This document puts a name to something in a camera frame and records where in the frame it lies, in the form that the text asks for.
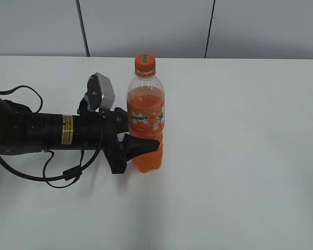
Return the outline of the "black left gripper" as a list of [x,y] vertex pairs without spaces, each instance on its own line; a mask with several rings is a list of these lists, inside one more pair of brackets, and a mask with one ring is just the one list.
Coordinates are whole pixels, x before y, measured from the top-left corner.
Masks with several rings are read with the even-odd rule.
[[91,159],[81,166],[82,170],[89,167],[103,151],[111,168],[112,174],[123,174],[126,170],[126,162],[159,149],[160,142],[154,139],[142,139],[125,134],[123,140],[118,140],[118,134],[128,132],[128,112],[116,107],[113,111],[101,109],[98,112],[89,111],[87,101],[80,101],[77,113],[81,119],[81,125],[86,126],[86,134],[81,133],[84,149],[96,143],[96,149]]

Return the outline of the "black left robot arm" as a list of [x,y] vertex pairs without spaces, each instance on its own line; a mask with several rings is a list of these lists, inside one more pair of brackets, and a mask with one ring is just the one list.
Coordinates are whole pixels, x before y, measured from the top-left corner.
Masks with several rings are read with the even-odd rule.
[[131,159],[155,152],[159,141],[128,134],[128,114],[86,111],[82,115],[44,114],[0,99],[0,155],[45,150],[103,151],[113,174],[125,172]]

